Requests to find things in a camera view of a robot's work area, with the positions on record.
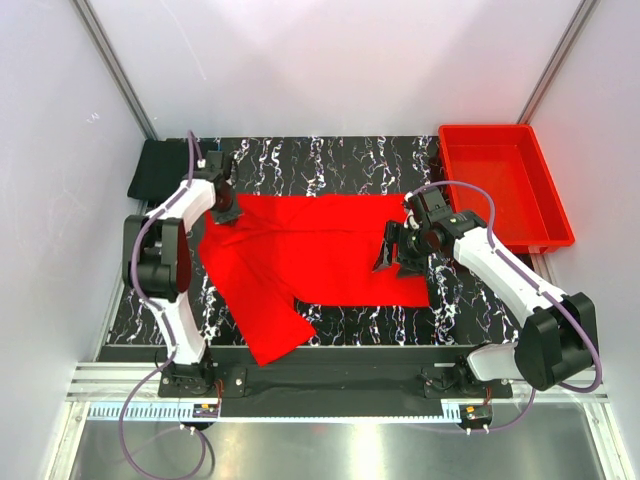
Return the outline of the red t shirt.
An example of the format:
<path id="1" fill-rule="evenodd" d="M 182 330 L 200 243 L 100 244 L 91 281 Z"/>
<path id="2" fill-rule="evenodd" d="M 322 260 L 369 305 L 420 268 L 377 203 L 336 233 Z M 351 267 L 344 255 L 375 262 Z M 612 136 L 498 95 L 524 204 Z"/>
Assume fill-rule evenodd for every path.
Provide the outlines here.
<path id="1" fill-rule="evenodd" d="M 259 366 L 306 343 L 314 327 L 294 302 L 426 307 L 422 277 L 373 270 L 389 220 L 405 218 L 403 195 L 241 194 L 233 225 L 205 217 L 199 256 Z"/>

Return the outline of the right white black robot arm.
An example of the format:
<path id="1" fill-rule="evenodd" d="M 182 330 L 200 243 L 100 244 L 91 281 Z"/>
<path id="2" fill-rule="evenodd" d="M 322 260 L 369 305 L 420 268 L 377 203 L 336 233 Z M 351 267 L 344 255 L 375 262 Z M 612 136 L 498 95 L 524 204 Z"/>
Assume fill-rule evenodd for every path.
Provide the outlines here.
<path id="1" fill-rule="evenodd" d="M 487 201 L 487 219 L 472 210 L 456 212 L 440 191 L 443 185 L 430 183 L 405 195 L 406 218 L 386 223 L 373 269 L 397 264 L 403 276 L 423 275 L 430 255 L 446 254 L 488 286 L 519 322 L 517 341 L 477 346 L 456 362 L 457 390 L 472 397 L 492 381 L 516 380 L 535 391 L 560 386 L 578 392 L 568 381 L 589 368 L 595 377 L 584 390 L 596 390 L 603 368 L 593 301 L 552 285 L 506 248 L 494 232 L 494 200 Z"/>

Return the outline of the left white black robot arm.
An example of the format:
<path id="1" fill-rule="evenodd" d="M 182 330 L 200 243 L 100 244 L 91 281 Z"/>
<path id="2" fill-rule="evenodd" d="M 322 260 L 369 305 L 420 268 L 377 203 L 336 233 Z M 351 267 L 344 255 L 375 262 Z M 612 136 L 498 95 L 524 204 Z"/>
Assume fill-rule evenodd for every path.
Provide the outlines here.
<path id="1" fill-rule="evenodd" d="M 242 215 L 231 184 L 232 160 L 221 151 L 189 159 L 177 190 L 151 212 L 131 215 L 123 227 L 123 282 L 153 314 L 167 359 L 160 393 L 204 396 L 221 385 L 188 298 L 192 260 L 187 235 L 206 213 L 231 226 Z"/>

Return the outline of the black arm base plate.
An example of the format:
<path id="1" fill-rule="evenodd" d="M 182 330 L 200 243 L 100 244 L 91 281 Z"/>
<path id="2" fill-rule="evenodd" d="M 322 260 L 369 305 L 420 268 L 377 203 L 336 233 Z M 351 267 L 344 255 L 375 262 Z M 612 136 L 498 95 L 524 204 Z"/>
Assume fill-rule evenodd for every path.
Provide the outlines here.
<path id="1" fill-rule="evenodd" d="M 446 407 L 491 398 L 527 402 L 530 386 L 500 375 L 488 383 L 462 371 L 468 346 L 300 347 L 261 367 L 246 347 L 214 346 L 213 376 L 222 386 L 176 386 L 157 374 L 135 399 L 220 400 L 233 421 L 454 423 Z"/>

